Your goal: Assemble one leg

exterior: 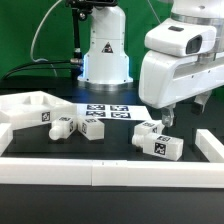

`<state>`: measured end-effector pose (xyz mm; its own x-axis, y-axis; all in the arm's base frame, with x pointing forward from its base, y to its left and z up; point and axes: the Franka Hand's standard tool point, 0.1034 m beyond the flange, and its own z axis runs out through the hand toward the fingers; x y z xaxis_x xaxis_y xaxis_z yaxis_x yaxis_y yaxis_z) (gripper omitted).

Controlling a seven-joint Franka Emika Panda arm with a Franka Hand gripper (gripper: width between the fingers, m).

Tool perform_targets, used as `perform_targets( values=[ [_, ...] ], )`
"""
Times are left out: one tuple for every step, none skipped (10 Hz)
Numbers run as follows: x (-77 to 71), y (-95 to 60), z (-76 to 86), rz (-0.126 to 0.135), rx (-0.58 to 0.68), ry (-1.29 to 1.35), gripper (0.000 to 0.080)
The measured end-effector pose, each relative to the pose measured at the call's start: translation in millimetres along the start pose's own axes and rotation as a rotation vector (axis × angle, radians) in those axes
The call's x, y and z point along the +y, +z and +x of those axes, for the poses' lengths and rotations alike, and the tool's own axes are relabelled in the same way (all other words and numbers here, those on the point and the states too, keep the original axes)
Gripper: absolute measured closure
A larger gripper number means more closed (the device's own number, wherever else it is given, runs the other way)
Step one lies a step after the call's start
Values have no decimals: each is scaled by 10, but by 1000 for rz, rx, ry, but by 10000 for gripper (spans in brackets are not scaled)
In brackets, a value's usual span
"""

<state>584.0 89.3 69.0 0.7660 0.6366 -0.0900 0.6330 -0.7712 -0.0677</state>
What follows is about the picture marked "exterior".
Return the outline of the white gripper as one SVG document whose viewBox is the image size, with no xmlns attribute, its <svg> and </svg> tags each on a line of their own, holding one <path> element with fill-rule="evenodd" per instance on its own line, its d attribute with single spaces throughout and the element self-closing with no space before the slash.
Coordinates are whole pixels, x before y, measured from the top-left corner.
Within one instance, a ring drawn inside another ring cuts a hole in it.
<svg viewBox="0 0 224 224">
<path fill-rule="evenodd" d="M 162 108 L 162 123 L 171 127 L 175 118 L 175 105 L 171 104 L 197 95 L 192 113 L 200 115 L 212 94 L 209 90 L 223 85 L 224 53 L 218 53 L 212 62 L 200 64 L 197 55 L 178 58 L 148 51 L 141 66 L 139 97 L 153 108 Z"/>
</svg>

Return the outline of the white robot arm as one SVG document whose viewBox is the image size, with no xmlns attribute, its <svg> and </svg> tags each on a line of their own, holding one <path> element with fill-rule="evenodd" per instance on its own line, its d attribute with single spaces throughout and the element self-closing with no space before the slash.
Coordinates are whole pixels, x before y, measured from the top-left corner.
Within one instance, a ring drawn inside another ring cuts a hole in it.
<svg viewBox="0 0 224 224">
<path fill-rule="evenodd" d="M 212 90 L 224 85 L 224 0 L 162 1 L 172 4 L 171 15 L 145 36 L 138 93 L 170 127 L 178 102 L 193 98 L 192 112 L 201 114 Z M 120 8 L 93 9 L 80 84 L 111 90 L 132 82 L 124 32 Z"/>
</svg>

